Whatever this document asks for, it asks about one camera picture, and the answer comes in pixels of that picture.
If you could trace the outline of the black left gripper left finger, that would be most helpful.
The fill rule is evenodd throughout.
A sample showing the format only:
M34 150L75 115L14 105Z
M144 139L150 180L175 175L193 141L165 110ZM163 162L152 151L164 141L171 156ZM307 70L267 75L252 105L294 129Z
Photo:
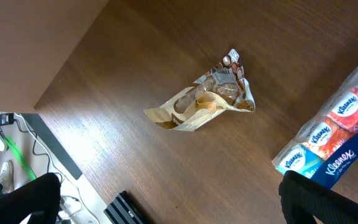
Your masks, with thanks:
M60 208L60 181L54 173L44 174L11 193L0 184L0 223L55 223Z

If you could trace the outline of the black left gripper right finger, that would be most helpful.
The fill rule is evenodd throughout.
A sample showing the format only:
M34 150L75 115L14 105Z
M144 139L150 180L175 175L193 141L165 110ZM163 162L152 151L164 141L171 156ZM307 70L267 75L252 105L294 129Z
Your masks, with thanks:
M278 193L288 224L358 223L358 203L295 171L284 174Z

